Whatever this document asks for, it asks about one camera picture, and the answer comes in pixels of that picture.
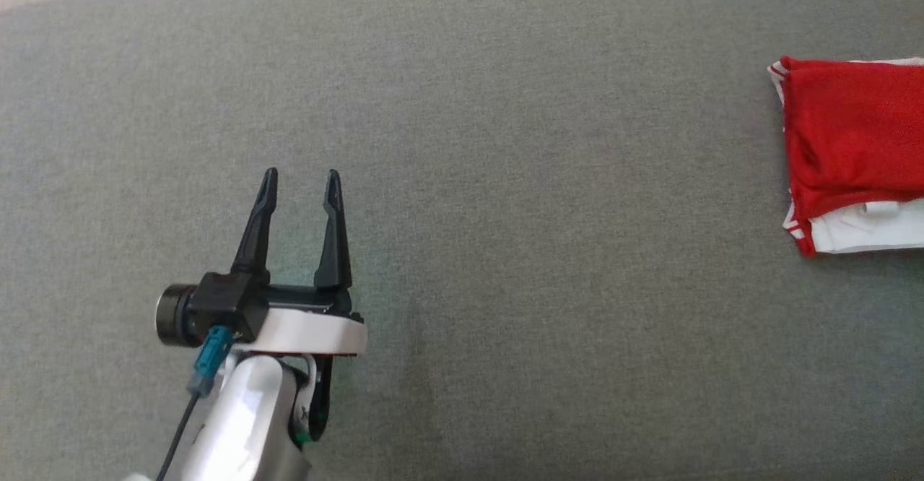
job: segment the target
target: folded red cloth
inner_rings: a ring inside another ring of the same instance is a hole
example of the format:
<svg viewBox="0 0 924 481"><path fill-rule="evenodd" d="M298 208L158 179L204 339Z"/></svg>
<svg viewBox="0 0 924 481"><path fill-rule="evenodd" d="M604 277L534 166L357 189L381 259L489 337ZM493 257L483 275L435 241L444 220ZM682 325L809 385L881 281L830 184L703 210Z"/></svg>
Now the folded red cloth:
<svg viewBox="0 0 924 481"><path fill-rule="evenodd" d="M796 220L924 197L924 66L780 63Z"/></svg>

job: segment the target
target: gray couch cushion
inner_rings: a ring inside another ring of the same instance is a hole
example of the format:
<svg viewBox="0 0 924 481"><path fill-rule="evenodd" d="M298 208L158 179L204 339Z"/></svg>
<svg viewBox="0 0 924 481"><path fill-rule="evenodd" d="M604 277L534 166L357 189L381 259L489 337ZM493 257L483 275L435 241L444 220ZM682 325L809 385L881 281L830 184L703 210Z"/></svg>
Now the gray couch cushion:
<svg viewBox="0 0 924 481"><path fill-rule="evenodd" d="M924 465L921 254L799 256L764 67L920 54L921 10L3 14L0 477L156 472L195 353L159 344L153 301L227 267L269 165L271 270L289 283L314 270L323 179L341 171L370 327L369 355L336 365L320 479L908 477Z"/></svg>

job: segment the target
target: cable connector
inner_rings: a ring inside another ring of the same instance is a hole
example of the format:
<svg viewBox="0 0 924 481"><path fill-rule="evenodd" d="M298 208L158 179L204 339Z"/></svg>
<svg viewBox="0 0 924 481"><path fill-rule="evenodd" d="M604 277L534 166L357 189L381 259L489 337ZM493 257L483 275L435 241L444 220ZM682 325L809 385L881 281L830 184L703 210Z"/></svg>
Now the cable connector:
<svg viewBox="0 0 924 481"><path fill-rule="evenodd" d="M209 329L205 343L202 344L202 350L199 352L199 358L196 359L193 367L195 373L189 379L189 385L186 386L189 394L199 396L199 398L208 397L215 384L218 368L227 358L232 344L234 344L234 336L227 327L213 326Z"/></svg>

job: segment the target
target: white cloth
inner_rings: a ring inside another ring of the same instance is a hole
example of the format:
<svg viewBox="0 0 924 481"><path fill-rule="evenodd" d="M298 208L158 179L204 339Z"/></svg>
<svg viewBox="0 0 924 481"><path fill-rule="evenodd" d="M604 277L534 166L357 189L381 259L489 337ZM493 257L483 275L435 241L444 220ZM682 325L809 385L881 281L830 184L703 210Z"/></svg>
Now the white cloth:
<svg viewBox="0 0 924 481"><path fill-rule="evenodd" d="M850 62L898 64L898 66L924 66L924 58L895 60L852 60ZM768 67L776 93L783 100L783 79L786 68L776 62ZM795 205L790 204L783 220L783 228L796 240L805 238L805 232L793 220ZM811 240L815 251L823 254L852 254L856 251L894 250L895 248L924 248L924 199L897 202L871 201L839 208L821 217L809 219Z"/></svg>

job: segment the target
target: folded clothing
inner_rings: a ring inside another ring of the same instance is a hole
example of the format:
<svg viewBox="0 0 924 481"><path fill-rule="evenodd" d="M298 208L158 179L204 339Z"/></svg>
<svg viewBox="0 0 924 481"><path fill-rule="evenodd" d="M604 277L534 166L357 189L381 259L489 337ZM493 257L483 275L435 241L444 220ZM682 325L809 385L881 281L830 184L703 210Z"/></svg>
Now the folded clothing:
<svg viewBox="0 0 924 481"><path fill-rule="evenodd" d="M768 70L785 110L783 227L803 254L924 246L924 209L905 206L924 198L924 59L783 57Z"/></svg>

